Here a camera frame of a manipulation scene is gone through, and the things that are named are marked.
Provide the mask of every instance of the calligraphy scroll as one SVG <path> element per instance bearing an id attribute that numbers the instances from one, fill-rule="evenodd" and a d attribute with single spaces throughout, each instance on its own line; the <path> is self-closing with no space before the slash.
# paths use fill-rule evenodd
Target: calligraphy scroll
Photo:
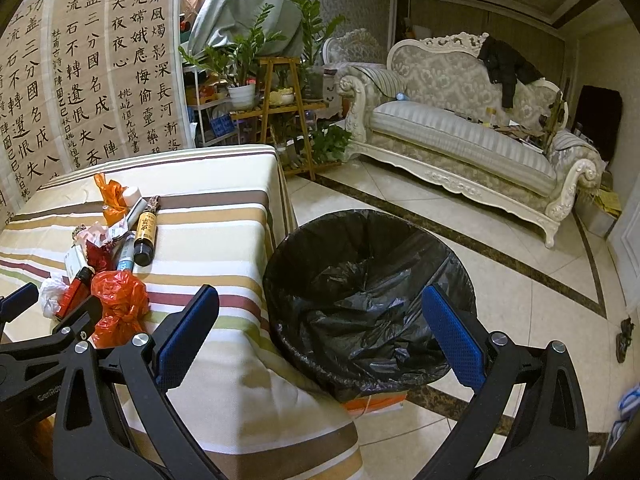
<path id="1" fill-rule="evenodd" d="M 0 221 L 53 176 L 193 147 L 176 2 L 23 2 L 0 38 Z"/>

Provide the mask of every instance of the striped tablecloth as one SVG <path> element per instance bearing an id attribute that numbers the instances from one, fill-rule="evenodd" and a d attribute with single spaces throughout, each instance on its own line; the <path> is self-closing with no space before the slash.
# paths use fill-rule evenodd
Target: striped tablecloth
<path id="1" fill-rule="evenodd" d="M 364 478 L 349 415 L 270 340 L 262 274 L 274 248 L 296 227 L 273 148 L 161 153 L 51 181 L 0 234 L 0 294 L 24 282 L 40 285 L 50 272 L 65 273 L 72 230 L 104 222 L 96 170 L 138 186 L 143 196 L 161 196 L 155 259 L 134 268 L 149 293 L 150 332 L 203 283 L 218 290 L 220 317 L 182 386 L 168 397 L 219 468 L 230 479 Z M 6 334 L 16 341 L 50 328 L 35 305 Z M 131 427 L 143 431 L 126 393 L 121 400 Z"/>

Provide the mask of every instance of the red plastic bag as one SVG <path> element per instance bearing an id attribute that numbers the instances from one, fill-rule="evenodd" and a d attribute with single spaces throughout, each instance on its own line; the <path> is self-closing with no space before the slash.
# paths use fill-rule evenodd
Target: red plastic bag
<path id="1" fill-rule="evenodd" d="M 102 214 L 107 221 L 107 225 L 111 227 L 122 220 L 127 214 L 127 204 L 122 198 L 122 193 L 126 187 L 122 187 L 119 182 L 110 180 L 107 184 L 104 173 L 96 173 L 94 175 L 95 185 L 100 189 L 104 205 L 102 206 Z"/>
<path id="2" fill-rule="evenodd" d="M 144 332 L 140 324 L 149 312 L 146 286 L 129 270 L 107 270 L 94 276 L 91 294 L 102 303 L 102 319 L 92 336 L 96 348 L 110 348 L 128 343 Z"/>

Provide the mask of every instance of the striped seat cushion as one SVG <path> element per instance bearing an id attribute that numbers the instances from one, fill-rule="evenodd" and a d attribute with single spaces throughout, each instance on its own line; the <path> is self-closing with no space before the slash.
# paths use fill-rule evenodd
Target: striped seat cushion
<path id="1" fill-rule="evenodd" d="M 542 196 L 556 187 L 556 172 L 544 155 L 440 108 L 391 101 L 373 110 L 370 127 L 473 164 Z"/>

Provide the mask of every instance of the black puffer jacket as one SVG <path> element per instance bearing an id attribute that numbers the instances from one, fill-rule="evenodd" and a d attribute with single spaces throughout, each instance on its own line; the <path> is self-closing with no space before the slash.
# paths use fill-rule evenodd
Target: black puffer jacket
<path id="1" fill-rule="evenodd" d="M 513 108 L 518 79 L 528 85 L 542 78 L 542 74 L 521 53 L 491 36 L 484 40 L 478 59 L 484 62 L 491 82 L 502 83 L 502 108 L 505 110 Z"/>

